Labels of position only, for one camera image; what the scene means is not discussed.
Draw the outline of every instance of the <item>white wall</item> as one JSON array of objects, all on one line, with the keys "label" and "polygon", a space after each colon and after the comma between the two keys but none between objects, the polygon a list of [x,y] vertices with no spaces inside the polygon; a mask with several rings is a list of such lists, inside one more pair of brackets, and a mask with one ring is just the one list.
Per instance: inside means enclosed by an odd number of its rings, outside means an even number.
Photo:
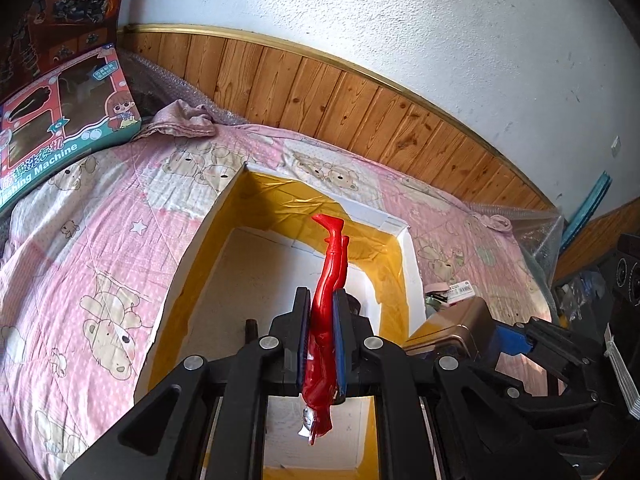
[{"label": "white wall", "polygon": [[567,215],[603,170],[598,214],[640,195],[640,49],[608,0],[124,0],[126,23],[250,30],[369,68],[463,121]]}]

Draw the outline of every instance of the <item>bear print blanket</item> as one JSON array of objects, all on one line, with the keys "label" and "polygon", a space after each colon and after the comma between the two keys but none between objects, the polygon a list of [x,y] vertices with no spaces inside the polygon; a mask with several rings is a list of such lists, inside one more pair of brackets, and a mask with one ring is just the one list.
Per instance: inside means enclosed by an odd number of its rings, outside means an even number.
[{"label": "bear print blanket", "polygon": [[213,124],[175,102],[137,140],[76,162],[12,213],[0,260],[0,416],[45,479],[132,407],[178,263],[246,161],[403,218],[424,285],[471,280],[497,319],[549,319],[508,226],[316,139]]}]

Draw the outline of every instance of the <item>wall switch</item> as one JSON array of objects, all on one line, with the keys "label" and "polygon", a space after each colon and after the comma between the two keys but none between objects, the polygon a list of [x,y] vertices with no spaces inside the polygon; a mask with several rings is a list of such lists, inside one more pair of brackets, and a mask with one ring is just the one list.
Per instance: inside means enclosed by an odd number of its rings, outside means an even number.
[{"label": "wall switch", "polygon": [[611,154],[613,156],[618,156],[618,153],[620,153],[620,137],[616,136],[615,139],[613,139],[613,144],[611,145]]}]

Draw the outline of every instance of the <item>cartoon girl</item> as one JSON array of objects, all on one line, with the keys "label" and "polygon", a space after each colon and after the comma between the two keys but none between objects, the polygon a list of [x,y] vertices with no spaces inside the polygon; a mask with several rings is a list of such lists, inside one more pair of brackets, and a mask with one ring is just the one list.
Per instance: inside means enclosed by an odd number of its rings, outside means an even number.
[{"label": "cartoon girl", "polygon": [[107,99],[106,108],[109,116],[108,125],[112,130],[125,128],[140,120],[140,114],[133,102],[131,92],[127,90],[111,94]]}]

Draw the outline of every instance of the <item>yellow tape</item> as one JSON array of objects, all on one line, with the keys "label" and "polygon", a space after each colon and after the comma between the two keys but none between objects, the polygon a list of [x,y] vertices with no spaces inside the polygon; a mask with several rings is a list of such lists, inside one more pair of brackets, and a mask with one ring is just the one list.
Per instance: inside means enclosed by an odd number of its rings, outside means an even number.
[{"label": "yellow tape", "polygon": [[[343,233],[350,237],[349,261],[366,273],[373,284],[376,301],[382,305],[380,335],[396,344],[405,342],[408,336],[408,305],[398,240],[393,235],[352,221],[335,200],[302,182],[243,171],[212,220],[182,291],[168,313],[166,327],[156,343],[158,349],[152,364],[149,389],[175,367],[188,333],[191,313],[231,231],[236,227],[273,231],[323,253],[326,231],[312,221],[311,215],[315,213],[344,219]],[[372,409],[367,422],[363,460],[356,470],[266,468],[264,478],[376,478],[378,450],[375,431]]]}]

